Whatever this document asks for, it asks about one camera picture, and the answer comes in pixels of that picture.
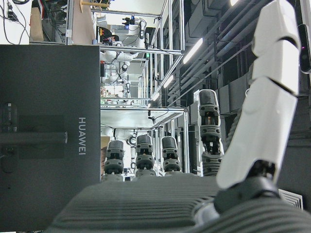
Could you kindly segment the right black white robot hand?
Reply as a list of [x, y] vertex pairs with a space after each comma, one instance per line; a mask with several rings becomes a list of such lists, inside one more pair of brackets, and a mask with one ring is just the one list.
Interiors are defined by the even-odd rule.
[[50, 233], [308, 233], [311, 216], [280, 196], [281, 169], [299, 90], [295, 11], [275, 0], [260, 12], [252, 84], [215, 177], [178, 173], [85, 188]]

